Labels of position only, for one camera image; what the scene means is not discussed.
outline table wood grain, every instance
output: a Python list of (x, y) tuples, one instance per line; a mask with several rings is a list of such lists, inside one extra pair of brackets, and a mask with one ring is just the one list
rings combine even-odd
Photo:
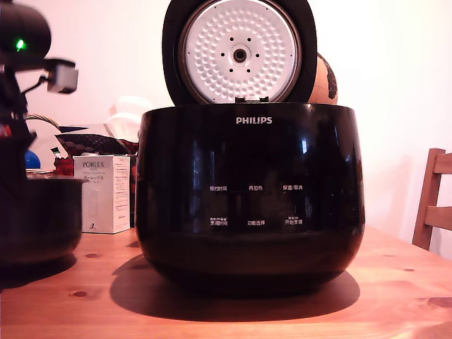
[(370, 227), (347, 272), (310, 295), (185, 295), (135, 230), (84, 234), (58, 267), (1, 281), (1, 339), (452, 338), (452, 262)]

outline rice cooker lid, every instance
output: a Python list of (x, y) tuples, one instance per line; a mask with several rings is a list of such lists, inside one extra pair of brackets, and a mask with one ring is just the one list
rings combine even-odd
[(175, 105), (307, 102), (314, 88), (317, 49), (306, 1), (184, 1), (197, 6), (180, 26), (172, 4), (178, 3), (179, 15), (184, 6), (173, 0), (163, 31), (165, 79)]

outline lid hinge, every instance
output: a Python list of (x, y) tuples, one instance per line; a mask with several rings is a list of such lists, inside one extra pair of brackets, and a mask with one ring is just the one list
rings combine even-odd
[(250, 95), (248, 97), (236, 97), (236, 104), (246, 104), (246, 103), (257, 103), (257, 102), (270, 102), (268, 97), (257, 97), (255, 95)]

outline chair backrest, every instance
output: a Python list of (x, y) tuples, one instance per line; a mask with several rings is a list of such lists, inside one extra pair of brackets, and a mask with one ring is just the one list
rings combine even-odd
[(452, 230), (452, 207), (436, 207), (443, 174), (452, 174), (452, 153), (432, 148), (427, 159), (424, 184), (412, 243), (430, 250), (433, 227)]

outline white container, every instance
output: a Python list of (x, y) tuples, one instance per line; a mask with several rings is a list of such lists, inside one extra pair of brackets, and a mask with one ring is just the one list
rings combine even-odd
[(74, 177), (83, 185), (83, 232), (115, 234), (130, 229), (130, 158), (73, 157)]

